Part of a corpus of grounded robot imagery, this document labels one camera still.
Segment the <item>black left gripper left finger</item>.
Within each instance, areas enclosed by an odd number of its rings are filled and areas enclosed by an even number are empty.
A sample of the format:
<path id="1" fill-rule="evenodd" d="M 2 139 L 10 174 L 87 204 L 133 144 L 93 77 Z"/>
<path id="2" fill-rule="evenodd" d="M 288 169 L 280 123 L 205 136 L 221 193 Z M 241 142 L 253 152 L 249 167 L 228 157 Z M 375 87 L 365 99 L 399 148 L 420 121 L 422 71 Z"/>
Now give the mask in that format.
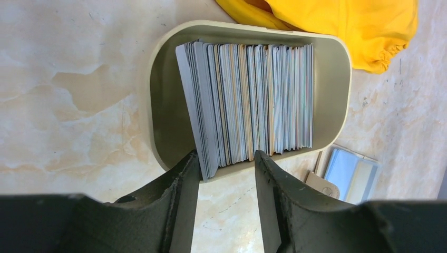
<path id="1" fill-rule="evenodd" d="M 199 181 L 193 150 L 113 203 L 82 198 L 66 232 L 66 252 L 190 252 Z"/>

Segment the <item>gold credit card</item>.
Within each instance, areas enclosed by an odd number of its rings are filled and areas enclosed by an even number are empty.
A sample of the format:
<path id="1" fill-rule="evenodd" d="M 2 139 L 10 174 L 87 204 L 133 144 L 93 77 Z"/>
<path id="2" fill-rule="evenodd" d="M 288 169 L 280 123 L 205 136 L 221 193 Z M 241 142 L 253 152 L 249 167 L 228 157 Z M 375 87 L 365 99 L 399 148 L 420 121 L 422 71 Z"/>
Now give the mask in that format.
<path id="1" fill-rule="evenodd" d="M 351 178 L 345 201 L 355 205 L 366 201 L 374 188 L 378 169 L 379 165 L 375 161 L 359 160 Z"/>

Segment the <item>beige card holder wallet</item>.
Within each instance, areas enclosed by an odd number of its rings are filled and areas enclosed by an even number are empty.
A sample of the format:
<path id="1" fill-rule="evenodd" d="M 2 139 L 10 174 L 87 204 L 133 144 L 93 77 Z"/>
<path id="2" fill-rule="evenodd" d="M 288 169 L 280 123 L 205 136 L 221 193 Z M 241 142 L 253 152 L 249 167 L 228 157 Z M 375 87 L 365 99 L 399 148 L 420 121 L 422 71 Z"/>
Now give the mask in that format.
<path id="1" fill-rule="evenodd" d="M 369 200 L 374 193 L 377 180 L 380 176 L 381 165 L 372 158 L 337 144 L 333 144 L 328 149 L 320 152 L 316 168 L 308 174 L 305 183 L 329 197 L 346 202 L 345 197 L 351 178 L 357 163 L 361 159 L 372 160 L 379 165 L 374 188 L 367 199 Z"/>

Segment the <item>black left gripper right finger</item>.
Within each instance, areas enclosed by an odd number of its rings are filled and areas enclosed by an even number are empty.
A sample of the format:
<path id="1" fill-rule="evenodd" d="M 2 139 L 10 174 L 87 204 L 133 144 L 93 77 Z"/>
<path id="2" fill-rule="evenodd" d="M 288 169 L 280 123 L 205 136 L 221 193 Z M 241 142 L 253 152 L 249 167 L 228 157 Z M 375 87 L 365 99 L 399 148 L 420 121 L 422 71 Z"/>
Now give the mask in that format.
<path id="1" fill-rule="evenodd" d="M 394 251 L 370 206 L 324 195 L 260 150 L 255 179 L 265 252 Z"/>

